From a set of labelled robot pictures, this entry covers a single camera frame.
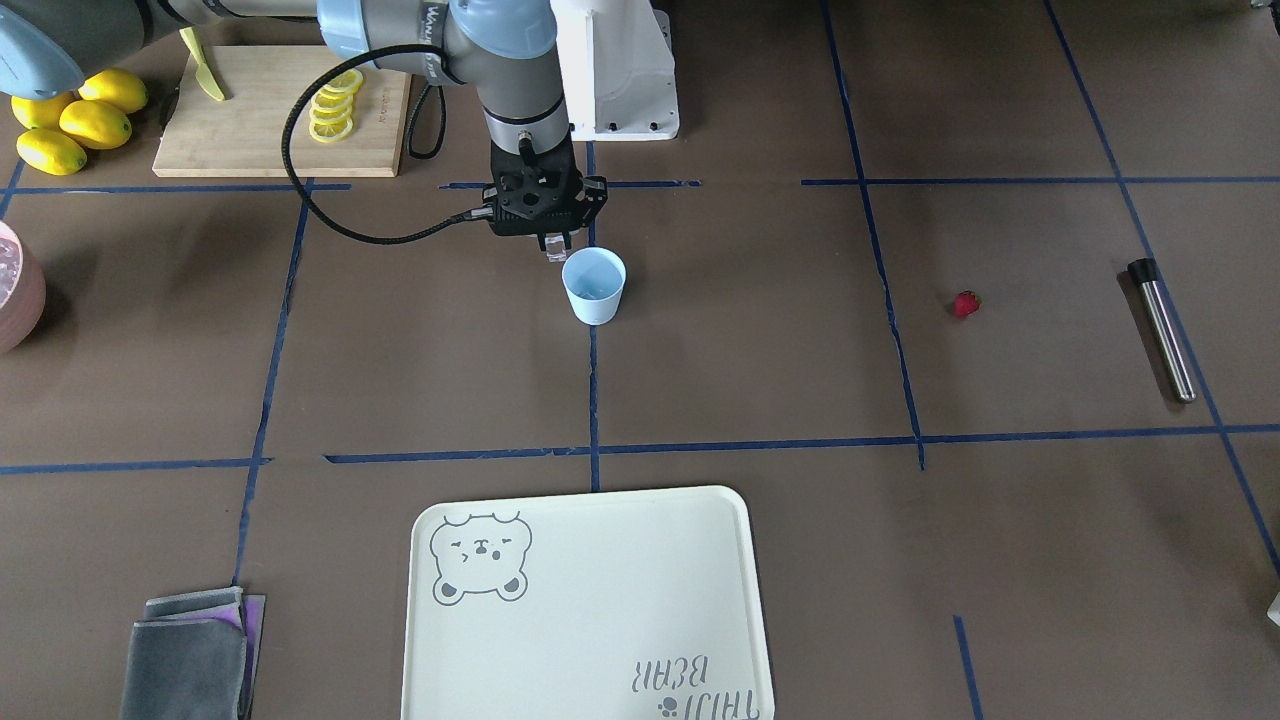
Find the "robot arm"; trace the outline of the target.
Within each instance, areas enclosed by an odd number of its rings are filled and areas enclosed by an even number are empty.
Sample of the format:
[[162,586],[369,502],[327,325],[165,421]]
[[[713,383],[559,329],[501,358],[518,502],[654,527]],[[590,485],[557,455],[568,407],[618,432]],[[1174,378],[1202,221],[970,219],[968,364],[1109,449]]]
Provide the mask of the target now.
[[[362,243],[394,246],[470,222],[499,237],[531,237],[543,251],[568,247],[608,200],[585,176],[557,54],[548,1],[5,1],[3,91],[46,99],[131,59],[182,29],[285,27],[289,44],[317,45],[330,65],[285,118],[285,174],[310,214]],[[333,220],[294,168],[292,140],[303,101],[349,69],[393,69],[436,87],[468,87],[489,136],[492,181],[480,204],[404,236],[364,234]]]

